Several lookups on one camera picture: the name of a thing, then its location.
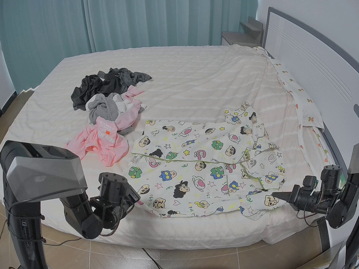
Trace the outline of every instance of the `pink sweatshirt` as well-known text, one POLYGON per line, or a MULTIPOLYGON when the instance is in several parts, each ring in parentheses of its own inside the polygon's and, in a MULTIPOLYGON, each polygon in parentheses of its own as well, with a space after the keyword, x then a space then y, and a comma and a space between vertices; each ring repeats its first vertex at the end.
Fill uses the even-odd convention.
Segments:
POLYGON ((119 114, 114 122, 98 117, 95 125, 87 125, 66 144, 67 149, 80 159, 84 158, 87 151, 96 152, 105 166, 112 166, 118 162, 128 152, 129 145, 117 131, 128 128, 137 119, 141 101, 132 97, 142 92, 134 86, 129 86, 128 91, 121 94, 121 97, 131 100, 134 106, 119 114))

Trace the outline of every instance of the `headboard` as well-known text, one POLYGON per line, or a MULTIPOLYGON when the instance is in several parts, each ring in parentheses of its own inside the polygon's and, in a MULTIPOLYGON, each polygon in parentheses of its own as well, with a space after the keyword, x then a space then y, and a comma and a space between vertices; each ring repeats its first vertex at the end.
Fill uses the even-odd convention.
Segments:
POLYGON ((263 48, 290 69, 313 99, 326 141, 346 174, 359 142, 359 63, 317 30, 272 7, 263 48))

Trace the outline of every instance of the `mattress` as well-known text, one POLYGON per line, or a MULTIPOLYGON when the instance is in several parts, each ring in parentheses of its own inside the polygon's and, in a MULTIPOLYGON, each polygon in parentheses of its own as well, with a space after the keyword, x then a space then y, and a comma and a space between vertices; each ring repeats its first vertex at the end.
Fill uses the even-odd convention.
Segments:
MULTIPOLYGON (((137 85, 145 91, 137 98, 147 108, 134 123, 135 130, 126 135, 130 148, 147 119, 223 122, 224 108, 237 109, 243 101, 249 101, 258 109, 270 139, 283 152, 287 181, 282 189, 291 191, 294 184, 302 184, 305 175, 320 176, 321 161, 312 161, 316 166, 309 167, 299 148, 294 101, 278 82, 275 68, 265 56, 236 44, 122 49, 66 58, 30 97, 0 148, 6 140, 64 147, 89 124, 87 112, 73 110, 70 95, 74 87, 80 85, 85 75, 108 71, 110 67, 126 67, 153 77, 152 81, 137 85)), ((304 142, 313 144, 314 134, 312 129, 308 130, 310 138, 306 137, 304 142)), ((306 156, 320 152, 318 146, 305 148, 306 156)), ((87 153, 82 160, 87 194, 98 195, 99 173, 122 174, 132 157, 128 153, 108 168, 96 154, 87 153)), ((44 201, 41 208, 43 224, 78 235, 65 221, 59 200, 44 201)), ((121 220, 114 235, 96 240, 159 249, 226 248, 247 246, 261 239, 272 244, 305 227, 289 204, 265 212, 256 221, 242 216, 240 211, 206 217, 159 218, 135 207, 121 220)))

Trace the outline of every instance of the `cartoon print pajama shirt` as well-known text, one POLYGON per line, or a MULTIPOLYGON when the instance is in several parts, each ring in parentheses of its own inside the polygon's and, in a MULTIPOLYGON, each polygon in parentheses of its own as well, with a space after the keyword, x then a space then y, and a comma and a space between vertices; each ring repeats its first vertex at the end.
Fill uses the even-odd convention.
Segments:
POLYGON ((161 217, 240 212, 252 219, 284 201, 271 196, 286 180, 279 148, 244 102, 224 123, 148 120, 124 171, 141 200, 161 217))

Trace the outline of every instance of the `star print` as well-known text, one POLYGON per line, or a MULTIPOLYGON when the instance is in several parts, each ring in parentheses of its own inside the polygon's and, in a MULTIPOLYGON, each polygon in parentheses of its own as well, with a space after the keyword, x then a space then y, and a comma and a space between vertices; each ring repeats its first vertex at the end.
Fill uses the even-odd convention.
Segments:
POLYGON ((162 183, 157 183, 155 187, 157 187, 157 189, 163 188, 162 183))

